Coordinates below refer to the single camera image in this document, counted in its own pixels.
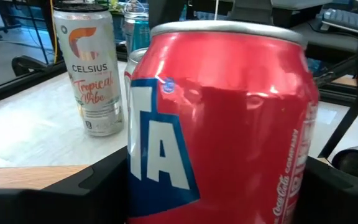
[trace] keyboard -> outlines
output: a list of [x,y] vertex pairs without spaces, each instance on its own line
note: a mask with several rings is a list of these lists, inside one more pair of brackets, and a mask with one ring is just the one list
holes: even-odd
[[358,14],[339,9],[328,9],[323,24],[358,33]]

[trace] celsius logo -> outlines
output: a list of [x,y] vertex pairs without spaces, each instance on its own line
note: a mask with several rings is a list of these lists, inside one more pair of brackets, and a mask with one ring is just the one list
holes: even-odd
[[200,199],[179,116],[159,113],[157,79],[131,81],[129,216],[142,217]]
[[[60,29],[64,34],[67,34],[67,27],[61,26]],[[91,37],[96,32],[96,27],[87,27],[87,28],[77,28],[70,32],[68,35],[68,43],[70,45],[71,51],[77,56],[79,59],[90,61],[94,60],[98,57],[97,52],[86,52],[82,51],[78,48],[77,42],[82,37]]]

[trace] wooden desk edge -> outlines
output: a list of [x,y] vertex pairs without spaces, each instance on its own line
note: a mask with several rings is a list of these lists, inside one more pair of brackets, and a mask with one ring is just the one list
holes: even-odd
[[0,168],[0,188],[42,189],[87,166]]
[[357,86],[356,79],[349,78],[349,77],[338,78],[337,80],[334,80],[333,83],[343,84],[343,85],[350,85],[350,86]]

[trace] can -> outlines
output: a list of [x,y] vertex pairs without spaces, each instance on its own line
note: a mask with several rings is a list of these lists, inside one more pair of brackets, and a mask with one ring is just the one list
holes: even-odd
[[131,77],[128,223],[290,223],[318,108],[303,36],[233,21],[151,34]]
[[140,62],[146,51],[147,48],[137,49],[129,55],[127,67],[125,68],[125,72],[124,72],[127,100],[129,99],[129,87],[131,86],[131,76],[134,73],[136,65]]
[[134,50],[150,45],[149,14],[145,12],[126,12],[124,33],[128,55]]
[[58,3],[53,18],[86,132],[107,136],[122,130],[116,45],[108,8]]

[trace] can lid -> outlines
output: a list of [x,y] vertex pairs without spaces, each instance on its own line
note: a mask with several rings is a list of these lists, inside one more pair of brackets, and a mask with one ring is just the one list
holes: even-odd
[[273,37],[283,39],[300,44],[304,48],[308,41],[303,36],[292,30],[254,24],[250,22],[235,22],[235,21],[183,21],[183,22],[169,22],[154,27],[151,30],[151,36],[165,34],[169,32],[191,32],[191,31],[215,31],[215,32],[235,32],[241,34],[253,34],[266,37]]
[[53,5],[53,9],[60,12],[104,12],[108,11],[107,6],[91,3],[56,3]]
[[139,63],[144,54],[146,53],[147,48],[137,49],[129,54],[129,60],[134,63]]

